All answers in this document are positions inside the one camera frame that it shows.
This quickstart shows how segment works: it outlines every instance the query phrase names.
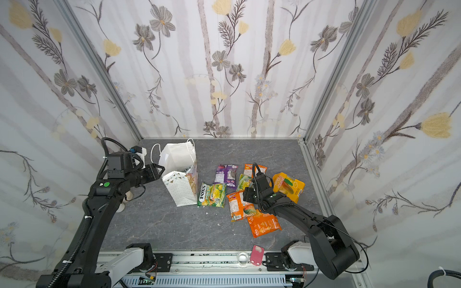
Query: pink phone case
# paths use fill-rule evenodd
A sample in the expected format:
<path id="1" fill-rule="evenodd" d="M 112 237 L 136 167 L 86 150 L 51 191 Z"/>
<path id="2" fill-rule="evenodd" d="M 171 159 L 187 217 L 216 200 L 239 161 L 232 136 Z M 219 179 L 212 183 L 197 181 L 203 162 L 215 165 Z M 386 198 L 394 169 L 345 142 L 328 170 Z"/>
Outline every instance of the pink phone case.
<path id="1" fill-rule="evenodd" d="M 254 245 L 251 251 L 250 262 L 255 266 L 261 266 L 264 248 Z"/>

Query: gray marble floor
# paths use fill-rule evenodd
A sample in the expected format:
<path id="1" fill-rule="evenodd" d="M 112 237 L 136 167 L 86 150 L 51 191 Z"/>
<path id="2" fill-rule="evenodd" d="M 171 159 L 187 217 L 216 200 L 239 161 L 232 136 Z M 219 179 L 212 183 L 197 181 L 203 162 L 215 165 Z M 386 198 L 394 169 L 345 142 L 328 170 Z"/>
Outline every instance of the gray marble floor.
<path id="1" fill-rule="evenodd" d="M 160 143 L 182 142 L 174 140 L 143 140 L 141 146 L 148 149 Z M 301 149 L 296 140 L 196 140 L 199 183 L 212 183 L 219 164 L 235 164 L 237 175 L 243 172 L 245 163 L 257 162 L 268 167 L 267 175 L 284 172 L 305 182 L 299 204 L 321 214 L 312 182 L 307 173 Z M 158 151 L 153 160 L 159 159 Z M 154 250 L 251 250 L 253 245 L 265 249 L 280 249 L 304 234 L 291 223 L 279 218 L 282 231 L 253 238 L 246 219 L 231 222 L 229 203 L 224 208 L 176 207 L 161 180 L 146 185 L 144 195 L 126 205 L 123 212 L 113 218 L 102 250 L 123 250 L 131 243 L 149 242 Z M 132 190 L 138 195 L 142 188 Z"/>

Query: paper bag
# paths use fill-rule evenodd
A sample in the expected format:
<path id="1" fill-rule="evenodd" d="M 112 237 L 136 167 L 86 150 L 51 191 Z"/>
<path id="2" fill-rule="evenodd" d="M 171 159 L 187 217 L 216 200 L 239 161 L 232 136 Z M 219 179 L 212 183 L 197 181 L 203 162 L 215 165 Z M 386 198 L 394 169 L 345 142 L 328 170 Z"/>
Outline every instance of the paper bag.
<path id="1" fill-rule="evenodd" d="M 159 165 L 165 167 L 162 181 L 176 206 L 196 205 L 198 173 L 193 140 L 166 144 Z"/>

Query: bag handle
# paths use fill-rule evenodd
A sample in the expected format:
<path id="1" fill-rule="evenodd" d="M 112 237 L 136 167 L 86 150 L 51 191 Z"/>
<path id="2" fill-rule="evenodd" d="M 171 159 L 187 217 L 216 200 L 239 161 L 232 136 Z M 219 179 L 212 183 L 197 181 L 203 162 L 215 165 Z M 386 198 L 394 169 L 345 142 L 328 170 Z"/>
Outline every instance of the bag handle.
<path id="1" fill-rule="evenodd" d="M 159 156 L 160 156 L 160 154 L 162 154 L 162 152 L 160 151 L 160 144 L 159 143 L 154 144 L 152 146 L 152 149 L 150 149 L 150 162 L 152 162 L 152 163 L 153 163 L 153 161 L 152 161 L 152 151 L 154 150 L 154 147 L 157 146 L 157 145 L 159 146 Z"/>
<path id="2" fill-rule="evenodd" d="M 192 145 L 193 145 L 193 147 L 194 147 L 194 149 L 193 149 L 192 151 L 195 152 L 195 142 L 194 142 L 194 139 L 189 138 L 189 139 L 187 139 L 186 143 L 189 142 L 189 140 L 192 141 Z M 192 154 L 191 154 L 190 151 L 189 151 L 189 146 L 187 146 L 187 144 L 186 144 L 186 147 L 187 147 L 187 152 L 189 152 L 189 156 L 190 156 L 190 158 L 192 159 L 192 162 L 195 162 L 194 158 L 192 157 Z"/>

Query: floral wallpaper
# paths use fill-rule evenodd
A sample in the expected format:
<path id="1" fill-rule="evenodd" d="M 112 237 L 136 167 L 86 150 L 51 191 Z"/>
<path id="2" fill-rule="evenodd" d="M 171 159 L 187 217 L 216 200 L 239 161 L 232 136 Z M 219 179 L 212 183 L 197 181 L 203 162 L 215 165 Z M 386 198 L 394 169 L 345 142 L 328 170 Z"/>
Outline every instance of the floral wallpaper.
<path id="1" fill-rule="evenodd" d="M 137 140 L 52 1 L 0 7 L 0 283 L 34 287 L 80 224 L 101 138 Z"/>
<path id="2" fill-rule="evenodd" d="M 144 137 L 303 137 L 361 1 L 70 0 Z"/>
<path id="3" fill-rule="evenodd" d="M 454 0 L 378 1 L 308 139 L 374 287 L 461 269 L 460 11 Z"/>

